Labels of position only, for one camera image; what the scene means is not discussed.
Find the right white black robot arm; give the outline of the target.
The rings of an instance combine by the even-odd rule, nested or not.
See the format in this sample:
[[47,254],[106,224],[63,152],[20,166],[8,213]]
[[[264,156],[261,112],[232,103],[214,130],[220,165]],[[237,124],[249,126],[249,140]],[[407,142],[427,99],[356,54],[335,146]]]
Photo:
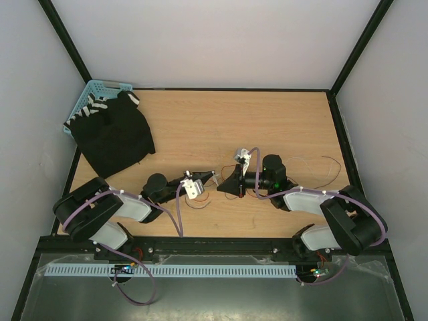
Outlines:
[[291,180],[280,156],[269,154],[257,161],[257,171],[251,172],[251,155],[243,150],[231,175],[217,188],[219,192],[244,197],[247,190],[264,190],[259,199],[268,199],[282,211],[301,211],[321,215],[325,225],[311,223],[292,238],[293,254],[307,260],[320,249],[341,249],[358,256],[370,246],[385,240],[387,224],[365,196],[354,186],[338,191],[303,188]]

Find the light blue plastic basket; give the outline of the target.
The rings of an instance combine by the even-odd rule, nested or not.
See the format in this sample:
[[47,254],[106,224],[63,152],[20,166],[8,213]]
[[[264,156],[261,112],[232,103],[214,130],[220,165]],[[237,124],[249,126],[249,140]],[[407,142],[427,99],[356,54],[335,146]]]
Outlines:
[[117,97],[119,92],[125,90],[133,91],[132,85],[106,80],[90,80],[73,107],[68,120],[71,120],[84,107],[88,107],[93,100],[113,99]]

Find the white zip tie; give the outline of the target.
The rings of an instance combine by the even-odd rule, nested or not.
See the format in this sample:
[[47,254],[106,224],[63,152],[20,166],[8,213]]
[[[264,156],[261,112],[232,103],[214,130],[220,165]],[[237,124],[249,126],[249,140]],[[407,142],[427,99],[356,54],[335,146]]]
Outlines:
[[223,181],[223,178],[221,176],[221,173],[218,173],[216,171],[212,171],[212,180],[214,182],[214,184],[218,187],[220,185],[220,183]]

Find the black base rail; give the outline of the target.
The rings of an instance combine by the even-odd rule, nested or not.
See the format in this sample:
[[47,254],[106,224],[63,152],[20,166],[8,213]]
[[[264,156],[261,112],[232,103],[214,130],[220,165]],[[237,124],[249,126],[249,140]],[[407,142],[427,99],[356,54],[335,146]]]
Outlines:
[[310,263],[332,259],[332,254],[324,249],[297,250],[291,238],[134,237],[118,250],[146,261],[162,255],[250,255]]

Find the black striped cloth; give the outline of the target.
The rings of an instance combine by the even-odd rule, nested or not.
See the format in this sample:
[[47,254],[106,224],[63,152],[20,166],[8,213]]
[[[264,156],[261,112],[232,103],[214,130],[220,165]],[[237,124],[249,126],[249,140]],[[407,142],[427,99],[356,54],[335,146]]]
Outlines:
[[64,123],[99,177],[107,179],[156,152],[150,126],[132,91],[93,100]]

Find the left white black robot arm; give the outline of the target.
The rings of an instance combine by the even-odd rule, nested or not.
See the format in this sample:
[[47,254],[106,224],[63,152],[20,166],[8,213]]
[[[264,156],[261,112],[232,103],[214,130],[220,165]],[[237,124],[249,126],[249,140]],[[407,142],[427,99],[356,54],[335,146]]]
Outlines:
[[179,203],[182,196],[196,199],[204,193],[204,184],[214,177],[215,171],[186,171],[182,177],[168,181],[155,173],[149,176],[139,195],[115,189],[96,177],[57,201],[53,213],[72,241],[90,240],[107,245],[118,259],[126,259],[134,249],[131,235],[111,218],[151,223],[163,213],[170,214],[161,207],[163,203]]

